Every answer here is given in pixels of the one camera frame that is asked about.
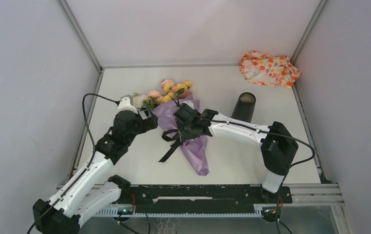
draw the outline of black cylinder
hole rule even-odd
[[[252,93],[242,93],[234,107],[232,118],[250,123],[253,117],[256,97]]]

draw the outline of floral print fabric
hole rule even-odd
[[[241,73],[248,82],[261,85],[283,85],[290,88],[301,71],[287,56],[273,57],[257,51],[247,52],[240,61]]]

